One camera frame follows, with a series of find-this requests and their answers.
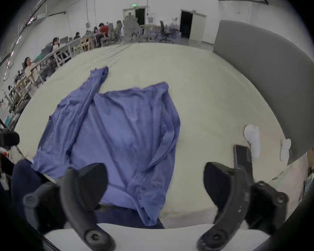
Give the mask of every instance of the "man in red shirt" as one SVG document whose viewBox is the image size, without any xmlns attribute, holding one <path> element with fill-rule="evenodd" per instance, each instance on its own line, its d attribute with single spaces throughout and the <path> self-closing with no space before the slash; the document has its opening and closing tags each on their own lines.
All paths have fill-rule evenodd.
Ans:
<svg viewBox="0 0 314 251">
<path fill-rule="evenodd" d="M 99 27 L 100 27 L 100 32 L 104 32 L 105 36 L 108 37 L 108 26 L 103 23 L 100 23 Z"/>
</svg>

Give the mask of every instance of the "black office chair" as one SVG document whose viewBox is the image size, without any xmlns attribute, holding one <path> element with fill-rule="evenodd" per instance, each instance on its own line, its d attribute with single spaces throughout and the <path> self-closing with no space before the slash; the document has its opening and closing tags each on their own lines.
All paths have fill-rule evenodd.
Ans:
<svg viewBox="0 0 314 251">
<path fill-rule="evenodd" d="M 171 34 L 173 34 L 173 31 L 168 31 L 168 32 L 166 32 L 166 31 L 165 31 L 165 26 L 164 26 L 164 22 L 163 22 L 163 21 L 160 21 L 160 26 L 161 26 L 160 34 L 161 34 L 162 36 L 165 36 L 165 38 L 160 39 L 159 42 L 165 41 L 165 43 L 170 43 L 170 42 L 172 42 L 172 44 L 173 44 L 173 41 L 169 39 L 169 36 L 170 36 Z"/>
</svg>

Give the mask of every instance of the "red shirt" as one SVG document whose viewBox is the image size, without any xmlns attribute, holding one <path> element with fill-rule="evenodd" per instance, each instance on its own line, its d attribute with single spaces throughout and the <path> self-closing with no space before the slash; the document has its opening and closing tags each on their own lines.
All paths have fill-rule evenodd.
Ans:
<svg viewBox="0 0 314 251">
<path fill-rule="evenodd" d="M 105 36 L 108 36 L 108 26 L 104 25 L 100 28 L 100 32 L 104 32 Z"/>
</svg>

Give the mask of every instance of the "smartphone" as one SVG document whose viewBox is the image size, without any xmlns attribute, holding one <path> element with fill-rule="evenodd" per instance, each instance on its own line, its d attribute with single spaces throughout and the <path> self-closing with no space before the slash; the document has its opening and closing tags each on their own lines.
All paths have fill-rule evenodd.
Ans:
<svg viewBox="0 0 314 251">
<path fill-rule="evenodd" d="M 246 146 L 234 145 L 234 167 L 238 165 L 245 168 L 249 184 L 253 184 L 251 151 Z"/>
</svg>

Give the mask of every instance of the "white wall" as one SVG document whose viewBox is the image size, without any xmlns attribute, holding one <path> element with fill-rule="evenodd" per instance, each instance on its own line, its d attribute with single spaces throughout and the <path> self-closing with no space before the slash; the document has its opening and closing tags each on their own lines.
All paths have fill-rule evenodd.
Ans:
<svg viewBox="0 0 314 251">
<path fill-rule="evenodd" d="M 6 92 L 8 92 L 8 86 L 13 85 L 14 76 L 17 74 L 17 71 L 22 70 L 22 63 L 26 57 L 30 57 L 31 60 L 34 60 L 41 54 L 45 45 L 52 42 L 54 37 L 63 38 L 70 34 L 67 14 L 50 16 L 43 22 L 30 27 L 30 29 L 32 30 L 23 42 L 20 50 L 14 53 L 14 55 L 16 55 L 14 63 L 12 67 L 9 68 L 7 72 L 9 76 L 3 84 L 3 90 L 6 90 Z M 3 90 L 1 90 L 0 86 L 0 99 L 4 97 Z"/>
<path fill-rule="evenodd" d="M 66 10 L 78 0 L 63 0 L 54 7 L 55 12 Z M 146 6 L 147 0 L 87 0 L 87 15 L 91 27 L 98 26 L 100 22 L 116 23 L 123 19 L 123 9 L 130 8 L 132 4 Z M 180 10 L 196 10 L 198 13 L 207 15 L 203 41 L 214 43 L 218 30 L 219 10 L 218 0 L 149 0 L 148 13 L 155 14 L 156 21 L 163 20 L 166 24 L 172 22 L 172 18 L 180 19 Z"/>
<path fill-rule="evenodd" d="M 273 31 L 293 42 L 314 61 L 314 46 L 307 29 L 298 14 L 285 0 L 269 0 L 270 5 L 241 1 L 218 0 L 149 0 L 148 13 L 155 16 L 155 23 L 163 20 L 170 24 L 178 17 L 180 10 L 196 10 L 206 15 L 206 25 L 203 41 L 214 43 L 221 19 L 242 21 Z M 53 7 L 53 13 L 67 11 L 48 17 L 42 23 L 32 27 L 32 31 L 23 43 L 14 64 L 9 69 L 9 78 L 4 82 L 4 89 L 13 83 L 13 77 L 22 69 L 21 63 L 25 57 L 34 59 L 41 49 L 54 37 L 75 36 L 79 31 L 84 34 L 86 22 L 89 29 L 98 26 L 100 22 L 116 23 L 123 19 L 123 9 L 132 4 L 146 6 L 147 0 L 62 0 Z"/>
</svg>

